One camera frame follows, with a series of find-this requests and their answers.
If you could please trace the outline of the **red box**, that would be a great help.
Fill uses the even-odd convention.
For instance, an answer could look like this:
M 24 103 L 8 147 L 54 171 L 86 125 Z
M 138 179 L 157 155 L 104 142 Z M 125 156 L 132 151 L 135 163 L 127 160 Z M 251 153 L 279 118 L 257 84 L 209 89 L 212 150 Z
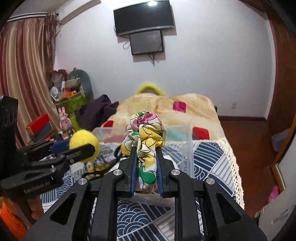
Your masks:
M 51 132 L 53 132 L 53 127 L 48 114 L 41 114 L 34 119 L 26 126 L 26 131 L 34 142 L 46 138 Z

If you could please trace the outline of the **small wall monitor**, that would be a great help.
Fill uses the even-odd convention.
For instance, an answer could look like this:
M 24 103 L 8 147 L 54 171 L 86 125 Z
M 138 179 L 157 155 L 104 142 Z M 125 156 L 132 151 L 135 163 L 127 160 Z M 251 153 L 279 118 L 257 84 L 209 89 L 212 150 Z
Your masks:
M 160 30 L 144 31 L 129 36 L 132 55 L 162 53 L 163 34 Z

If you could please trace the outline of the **brown wooden door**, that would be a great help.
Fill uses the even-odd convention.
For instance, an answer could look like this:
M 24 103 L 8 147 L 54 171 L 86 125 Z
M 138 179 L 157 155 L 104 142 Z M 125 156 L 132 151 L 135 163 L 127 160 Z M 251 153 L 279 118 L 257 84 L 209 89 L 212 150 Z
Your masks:
M 278 14 L 268 14 L 275 48 L 275 85 L 267 123 L 271 135 L 291 127 L 295 117 L 295 36 Z

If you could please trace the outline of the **striped red gold curtain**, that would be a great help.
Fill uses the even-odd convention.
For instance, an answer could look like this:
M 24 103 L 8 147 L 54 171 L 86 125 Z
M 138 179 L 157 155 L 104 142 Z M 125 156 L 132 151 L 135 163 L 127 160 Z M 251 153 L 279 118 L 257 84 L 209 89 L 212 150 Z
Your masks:
M 18 99 L 17 147 L 29 140 L 26 126 L 40 114 L 59 128 L 59 114 L 50 95 L 54 71 L 55 13 L 10 22 L 1 30 L 1 95 Z

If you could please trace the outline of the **large wall television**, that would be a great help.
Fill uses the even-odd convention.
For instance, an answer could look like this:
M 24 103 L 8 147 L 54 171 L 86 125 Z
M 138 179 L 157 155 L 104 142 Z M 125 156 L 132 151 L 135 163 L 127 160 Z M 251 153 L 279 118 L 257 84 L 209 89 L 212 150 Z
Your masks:
M 149 1 L 113 11 L 118 36 L 175 27 L 169 1 Z

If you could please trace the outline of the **blue white patterned tablecloth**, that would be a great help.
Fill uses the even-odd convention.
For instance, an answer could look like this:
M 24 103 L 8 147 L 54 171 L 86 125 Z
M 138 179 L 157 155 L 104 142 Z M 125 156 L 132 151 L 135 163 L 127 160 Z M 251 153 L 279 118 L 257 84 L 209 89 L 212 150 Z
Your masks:
M 252 221 L 214 179 L 199 181 L 175 169 L 161 148 L 156 149 L 156 160 L 160 196 L 175 200 L 175 240 L 249 240 Z M 29 229 L 25 240 L 116 240 L 119 231 L 123 240 L 162 238 L 153 224 L 142 226 L 143 215 L 118 214 L 118 200 L 133 196 L 136 177 L 132 150 L 104 177 L 79 179 Z

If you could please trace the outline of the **grey green plush toy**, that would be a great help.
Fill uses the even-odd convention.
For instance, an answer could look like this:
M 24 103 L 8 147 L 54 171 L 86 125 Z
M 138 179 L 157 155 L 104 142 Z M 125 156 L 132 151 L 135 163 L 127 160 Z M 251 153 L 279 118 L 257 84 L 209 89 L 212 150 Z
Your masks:
M 65 87 L 70 90 L 79 91 L 87 100 L 93 100 L 93 91 L 89 75 L 81 69 L 76 69 L 68 74 Z

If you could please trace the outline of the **floral silk scrunchie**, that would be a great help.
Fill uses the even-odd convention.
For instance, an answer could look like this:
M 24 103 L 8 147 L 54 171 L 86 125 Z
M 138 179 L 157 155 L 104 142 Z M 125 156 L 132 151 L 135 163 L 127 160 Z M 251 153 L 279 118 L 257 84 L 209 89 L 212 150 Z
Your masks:
M 153 193 L 157 188 L 156 148 L 165 145 L 166 130 L 155 113 L 142 111 L 131 116 L 125 128 L 121 152 L 129 156 L 132 148 L 137 151 L 137 181 L 135 191 Z

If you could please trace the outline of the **yellow felt ball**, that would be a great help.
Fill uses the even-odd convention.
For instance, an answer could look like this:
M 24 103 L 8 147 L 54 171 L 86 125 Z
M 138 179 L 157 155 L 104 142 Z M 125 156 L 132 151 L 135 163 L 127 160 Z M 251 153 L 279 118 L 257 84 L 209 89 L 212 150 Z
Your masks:
M 86 144 L 93 145 L 95 151 L 94 153 L 86 159 L 83 159 L 81 162 L 87 163 L 95 159 L 100 150 L 100 144 L 97 137 L 90 131 L 79 130 L 73 134 L 69 142 L 69 149 L 75 149 Z

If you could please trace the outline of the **dark purple clothing pile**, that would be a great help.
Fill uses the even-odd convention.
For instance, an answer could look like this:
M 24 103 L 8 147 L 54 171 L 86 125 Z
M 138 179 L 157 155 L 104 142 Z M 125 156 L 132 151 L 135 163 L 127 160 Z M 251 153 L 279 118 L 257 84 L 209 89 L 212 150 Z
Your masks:
M 94 99 L 81 108 L 76 113 L 76 120 L 81 129 L 93 131 L 96 127 L 100 127 L 112 115 L 117 112 L 119 102 L 112 102 L 107 95 L 102 95 Z

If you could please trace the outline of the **green cardboard box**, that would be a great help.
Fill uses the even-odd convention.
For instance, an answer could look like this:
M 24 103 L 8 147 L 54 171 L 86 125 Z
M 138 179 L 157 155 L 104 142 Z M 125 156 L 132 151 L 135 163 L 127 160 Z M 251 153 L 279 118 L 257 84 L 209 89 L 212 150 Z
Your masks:
M 55 102 L 57 109 L 65 109 L 75 131 L 80 130 L 80 126 L 76 120 L 76 113 L 84 104 L 86 104 L 86 100 L 81 93 L 77 93 L 69 98 L 64 98 Z

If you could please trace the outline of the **pink bunny figure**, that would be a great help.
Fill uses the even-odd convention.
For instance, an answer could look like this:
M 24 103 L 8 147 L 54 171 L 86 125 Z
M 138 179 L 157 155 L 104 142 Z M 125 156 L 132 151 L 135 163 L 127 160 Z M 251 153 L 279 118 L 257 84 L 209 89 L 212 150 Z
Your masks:
M 62 106 L 62 108 L 58 108 L 59 116 L 60 116 L 60 128 L 66 133 L 69 137 L 74 134 L 74 128 L 71 123 L 71 120 L 67 116 L 66 109 Z

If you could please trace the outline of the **yellow green curved pillow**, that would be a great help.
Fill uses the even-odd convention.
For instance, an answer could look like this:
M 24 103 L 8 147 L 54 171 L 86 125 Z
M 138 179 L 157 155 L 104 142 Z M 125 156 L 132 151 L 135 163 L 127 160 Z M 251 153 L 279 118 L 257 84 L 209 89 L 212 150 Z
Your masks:
M 136 94 L 141 93 L 153 93 L 155 95 L 165 96 L 164 92 L 158 87 L 158 85 L 149 81 L 143 82 L 137 89 Z

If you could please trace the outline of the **clear plastic storage box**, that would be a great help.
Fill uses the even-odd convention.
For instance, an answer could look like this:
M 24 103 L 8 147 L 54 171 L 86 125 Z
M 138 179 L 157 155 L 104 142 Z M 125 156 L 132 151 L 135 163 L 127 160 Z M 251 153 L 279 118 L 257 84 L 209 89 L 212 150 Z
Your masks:
M 100 143 L 100 154 L 103 160 L 98 163 L 110 162 L 114 159 L 115 149 L 125 138 L 125 128 L 95 128 L 93 134 Z M 173 161 L 176 169 L 179 169 L 190 177 L 194 176 L 193 144 L 190 134 L 190 125 L 166 127 L 165 145 L 162 147 L 164 158 Z M 130 201 L 140 204 L 174 207 L 174 198 L 163 199 L 158 191 L 154 194 L 138 194 L 132 198 L 122 198 L 124 201 Z

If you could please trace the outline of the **beige plush blanket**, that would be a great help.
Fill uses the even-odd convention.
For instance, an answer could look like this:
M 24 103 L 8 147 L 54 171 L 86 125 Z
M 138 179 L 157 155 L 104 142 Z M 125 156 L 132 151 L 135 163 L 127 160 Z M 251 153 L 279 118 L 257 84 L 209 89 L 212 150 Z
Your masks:
M 173 98 L 152 93 L 136 94 L 121 102 L 108 121 L 112 122 L 111 127 L 124 128 L 130 123 L 131 116 L 141 111 L 155 113 L 165 128 L 190 124 L 191 127 L 206 129 L 210 140 L 225 137 L 213 102 L 195 93 Z

